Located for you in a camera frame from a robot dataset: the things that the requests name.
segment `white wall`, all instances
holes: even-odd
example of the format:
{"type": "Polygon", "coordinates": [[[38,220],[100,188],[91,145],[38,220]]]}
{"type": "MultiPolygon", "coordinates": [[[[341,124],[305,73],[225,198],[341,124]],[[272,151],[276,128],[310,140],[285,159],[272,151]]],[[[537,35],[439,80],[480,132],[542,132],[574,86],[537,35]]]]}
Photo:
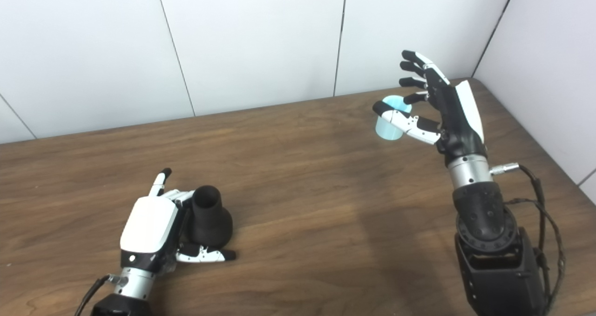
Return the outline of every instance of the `white wall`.
{"type": "Polygon", "coordinates": [[[472,75],[507,0],[345,0],[336,95],[398,87],[404,49],[472,75]]]}
{"type": "Polygon", "coordinates": [[[196,114],[331,97],[343,0],[162,0],[196,114]]]}
{"type": "Polygon", "coordinates": [[[596,174],[592,174],[579,188],[586,193],[592,202],[596,203],[596,174]]]}
{"type": "Polygon", "coordinates": [[[576,183],[596,169],[594,13],[594,0],[511,0],[474,75],[576,183]]]}
{"type": "Polygon", "coordinates": [[[0,98],[0,144],[30,139],[34,139],[34,136],[8,106],[4,98],[0,98]]]}
{"type": "Polygon", "coordinates": [[[193,115],[159,0],[0,0],[0,93],[39,137],[193,115]]]}
{"type": "Polygon", "coordinates": [[[395,87],[404,48],[469,76],[505,2],[0,0],[0,142],[395,87]]]}

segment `wooden table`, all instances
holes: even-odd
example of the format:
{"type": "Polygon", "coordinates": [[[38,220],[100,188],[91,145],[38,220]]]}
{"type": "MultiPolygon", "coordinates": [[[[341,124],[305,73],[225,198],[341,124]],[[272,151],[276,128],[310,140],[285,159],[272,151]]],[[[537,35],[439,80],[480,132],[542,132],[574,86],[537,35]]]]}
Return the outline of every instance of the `wooden table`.
{"type": "MultiPolygon", "coordinates": [[[[540,176],[560,225],[568,268],[553,315],[596,310],[596,208],[481,83],[472,80],[472,88],[489,161],[521,161],[540,176]]],[[[0,146],[0,315],[71,315],[96,278],[119,273],[132,204],[166,166],[173,169],[166,189],[221,190],[235,224],[228,248],[239,258],[179,264],[160,277],[150,297],[158,316],[474,315],[458,272],[441,155],[374,132],[373,103],[412,92],[0,146]]],[[[438,118],[428,105],[414,111],[438,118]]],[[[523,174],[497,181],[507,198],[533,196],[523,174]]],[[[536,242],[535,208],[513,211],[536,242]]],[[[84,314],[111,289],[100,289],[84,314]]]]}

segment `robotic finger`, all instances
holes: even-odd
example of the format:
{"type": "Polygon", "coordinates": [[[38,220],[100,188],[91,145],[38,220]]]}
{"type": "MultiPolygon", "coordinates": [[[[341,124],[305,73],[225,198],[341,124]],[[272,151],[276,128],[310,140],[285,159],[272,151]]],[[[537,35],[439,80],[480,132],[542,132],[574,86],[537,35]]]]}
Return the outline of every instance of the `robotic finger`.
{"type": "Polygon", "coordinates": [[[400,79],[400,86],[402,87],[419,87],[425,89],[428,87],[425,79],[421,78],[402,78],[400,79]]]}
{"type": "Polygon", "coordinates": [[[412,65],[417,64],[424,70],[424,78],[426,78],[430,87],[444,87],[449,85],[449,80],[447,80],[443,72],[427,57],[414,51],[403,51],[402,57],[406,61],[410,61],[412,65]]]}
{"type": "Polygon", "coordinates": [[[415,72],[424,78],[424,70],[411,61],[400,62],[400,68],[407,72],[415,72]]]}
{"type": "Polygon", "coordinates": [[[408,136],[428,144],[434,144],[440,139],[439,123],[437,121],[412,116],[410,113],[396,110],[383,101],[376,102],[372,107],[373,111],[381,118],[404,131],[408,136]]]}

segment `black fingertip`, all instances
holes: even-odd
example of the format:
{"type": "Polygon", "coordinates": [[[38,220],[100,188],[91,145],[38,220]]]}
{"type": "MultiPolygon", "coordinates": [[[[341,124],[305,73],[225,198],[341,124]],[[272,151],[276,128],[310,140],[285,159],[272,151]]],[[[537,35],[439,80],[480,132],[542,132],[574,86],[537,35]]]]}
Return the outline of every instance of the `black fingertip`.
{"type": "Polygon", "coordinates": [[[166,167],[160,173],[164,173],[166,175],[166,178],[168,178],[168,176],[170,176],[170,174],[172,174],[172,169],[166,167]]]}
{"type": "Polygon", "coordinates": [[[402,51],[402,58],[404,58],[405,60],[408,60],[408,61],[412,61],[412,62],[416,62],[418,59],[416,57],[415,51],[408,51],[407,49],[404,49],[404,51],[402,51]]]}
{"type": "Polygon", "coordinates": [[[426,94],[414,93],[414,94],[404,97],[405,104],[415,104],[415,103],[424,102],[424,101],[426,101],[426,94]]]}
{"type": "Polygon", "coordinates": [[[226,261],[236,260],[236,251],[232,251],[232,250],[219,250],[219,252],[222,253],[223,258],[226,261]]]}
{"type": "Polygon", "coordinates": [[[372,109],[373,111],[378,114],[379,116],[382,116],[384,112],[389,112],[389,111],[393,111],[395,110],[395,108],[392,108],[392,106],[390,106],[389,104],[383,102],[383,101],[377,101],[375,102],[375,104],[372,105],[372,109]]]}
{"type": "Polygon", "coordinates": [[[415,78],[401,78],[400,85],[402,87],[419,87],[420,89],[424,89],[424,82],[415,78]]]}

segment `black joint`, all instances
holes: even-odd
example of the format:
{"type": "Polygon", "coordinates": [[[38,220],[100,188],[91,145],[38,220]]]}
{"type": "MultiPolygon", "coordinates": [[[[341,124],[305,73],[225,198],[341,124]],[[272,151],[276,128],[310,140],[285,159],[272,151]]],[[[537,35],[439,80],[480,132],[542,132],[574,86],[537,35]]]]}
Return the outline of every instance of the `black joint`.
{"type": "Polygon", "coordinates": [[[384,112],[389,112],[389,111],[394,111],[395,108],[393,108],[392,106],[390,106],[389,104],[383,102],[383,101],[377,101],[375,102],[375,104],[372,105],[372,109],[373,111],[378,114],[379,116],[382,116],[384,112]]]}
{"type": "Polygon", "coordinates": [[[439,123],[438,121],[433,121],[432,119],[419,117],[416,127],[427,132],[434,132],[436,134],[439,133],[439,123]]]}

